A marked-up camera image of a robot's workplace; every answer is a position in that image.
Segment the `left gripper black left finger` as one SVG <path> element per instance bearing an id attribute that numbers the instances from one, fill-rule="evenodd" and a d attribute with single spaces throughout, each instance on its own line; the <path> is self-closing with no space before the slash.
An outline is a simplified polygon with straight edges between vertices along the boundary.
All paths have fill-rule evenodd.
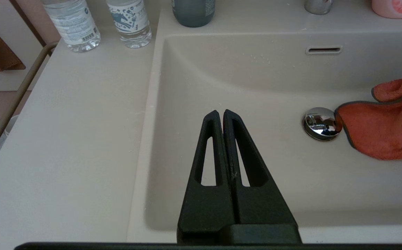
<path id="1" fill-rule="evenodd" d="M 202 184 L 209 138 L 213 144 L 214 186 Z M 178 243 L 219 243 L 221 229 L 235 223 L 228 167 L 220 114 L 214 110 L 202 122 L 177 223 Z"/>

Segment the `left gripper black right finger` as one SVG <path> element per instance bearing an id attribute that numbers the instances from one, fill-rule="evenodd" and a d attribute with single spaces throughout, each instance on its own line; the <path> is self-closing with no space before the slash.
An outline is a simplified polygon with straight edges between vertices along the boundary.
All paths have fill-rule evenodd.
<path id="1" fill-rule="evenodd" d="M 235 217 L 239 224 L 296 226 L 242 118 L 227 109 L 223 134 Z"/>

